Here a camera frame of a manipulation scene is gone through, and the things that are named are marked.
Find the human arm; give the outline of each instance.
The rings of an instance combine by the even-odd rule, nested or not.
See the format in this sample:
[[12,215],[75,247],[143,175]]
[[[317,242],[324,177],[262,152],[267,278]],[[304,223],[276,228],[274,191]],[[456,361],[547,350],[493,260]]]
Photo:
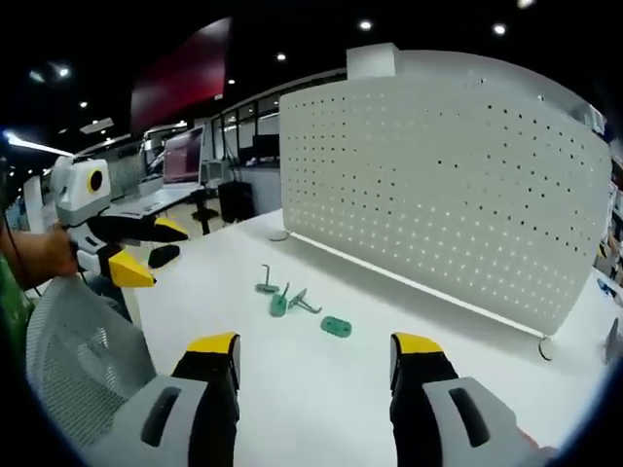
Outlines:
[[78,271],[69,235],[58,225],[46,233],[37,234],[9,233],[9,228],[2,226],[0,253],[22,288],[36,287],[58,275],[71,275]]

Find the monitor screen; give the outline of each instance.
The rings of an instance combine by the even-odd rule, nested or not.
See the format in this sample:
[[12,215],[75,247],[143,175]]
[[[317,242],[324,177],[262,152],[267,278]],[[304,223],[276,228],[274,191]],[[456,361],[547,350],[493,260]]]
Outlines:
[[165,183],[199,183],[202,131],[202,127],[195,128],[166,141]]

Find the perforated white panel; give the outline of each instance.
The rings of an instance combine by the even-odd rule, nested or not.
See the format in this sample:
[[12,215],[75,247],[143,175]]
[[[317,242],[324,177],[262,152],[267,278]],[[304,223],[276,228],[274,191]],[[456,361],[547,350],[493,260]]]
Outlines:
[[281,101],[285,227],[554,334],[605,217],[607,146],[546,102],[446,78]]

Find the computer monitor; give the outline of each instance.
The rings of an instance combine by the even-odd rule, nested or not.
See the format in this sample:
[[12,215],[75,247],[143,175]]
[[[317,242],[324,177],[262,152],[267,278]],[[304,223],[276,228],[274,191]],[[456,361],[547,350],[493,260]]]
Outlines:
[[279,156],[278,134],[256,134],[253,136],[253,150],[256,158],[277,158]]
[[194,128],[165,143],[165,184],[200,182],[203,127]]

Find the hole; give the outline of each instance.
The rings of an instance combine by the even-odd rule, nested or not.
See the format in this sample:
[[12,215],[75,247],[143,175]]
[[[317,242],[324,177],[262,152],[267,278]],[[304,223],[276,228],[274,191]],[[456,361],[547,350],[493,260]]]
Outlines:
[[491,438],[491,435],[480,410],[465,389],[451,389],[449,393],[465,426],[469,444],[473,448],[482,446]]

